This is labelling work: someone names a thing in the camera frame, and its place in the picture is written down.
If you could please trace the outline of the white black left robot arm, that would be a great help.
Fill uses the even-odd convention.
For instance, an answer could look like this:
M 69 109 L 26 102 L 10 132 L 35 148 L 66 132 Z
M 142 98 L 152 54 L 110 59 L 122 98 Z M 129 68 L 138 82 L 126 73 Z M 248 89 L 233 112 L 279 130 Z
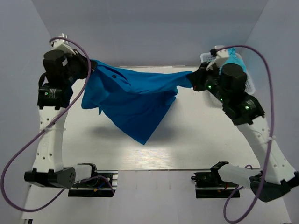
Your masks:
M 95 169 L 90 163 L 71 167 L 63 165 L 62 144 L 64 125 L 73 95 L 72 86 L 88 75 L 88 61 L 77 50 L 65 53 L 51 50 L 43 56 L 45 73 L 38 83 L 37 106 L 40 131 L 36 158 L 24 180 L 39 187 L 70 189 L 76 183 L 89 179 Z

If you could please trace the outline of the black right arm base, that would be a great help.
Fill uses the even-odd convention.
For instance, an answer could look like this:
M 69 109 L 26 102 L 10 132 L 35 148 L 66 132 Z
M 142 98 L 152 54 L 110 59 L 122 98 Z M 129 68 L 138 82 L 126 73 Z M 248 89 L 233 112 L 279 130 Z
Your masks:
M 230 182 L 217 183 L 210 172 L 194 173 L 191 181 L 195 184 L 197 199 L 227 199 L 236 187 Z

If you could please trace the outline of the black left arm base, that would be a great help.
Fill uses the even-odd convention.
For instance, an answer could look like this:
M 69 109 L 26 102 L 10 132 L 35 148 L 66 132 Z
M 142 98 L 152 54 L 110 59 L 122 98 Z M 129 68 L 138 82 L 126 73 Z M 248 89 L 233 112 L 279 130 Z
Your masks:
M 96 170 L 92 180 L 78 182 L 68 191 L 68 197 L 111 198 L 117 188 L 118 171 Z

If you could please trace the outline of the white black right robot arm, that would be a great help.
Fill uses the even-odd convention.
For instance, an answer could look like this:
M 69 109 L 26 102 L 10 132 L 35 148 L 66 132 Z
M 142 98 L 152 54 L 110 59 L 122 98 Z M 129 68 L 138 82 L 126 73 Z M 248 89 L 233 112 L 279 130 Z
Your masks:
M 271 146 L 267 168 L 249 170 L 226 161 L 210 169 L 210 179 L 216 183 L 231 182 L 252 190 L 263 202 L 280 198 L 299 184 L 299 174 L 283 156 L 278 144 L 270 138 L 264 110 L 258 100 L 245 92 L 247 74 L 237 64 L 225 64 L 206 70 L 202 63 L 197 71 L 187 75 L 195 91 L 209 91 L 222 103 L 224 113 L 243 134 L 260 166 L 265 165 L 267 147 Z

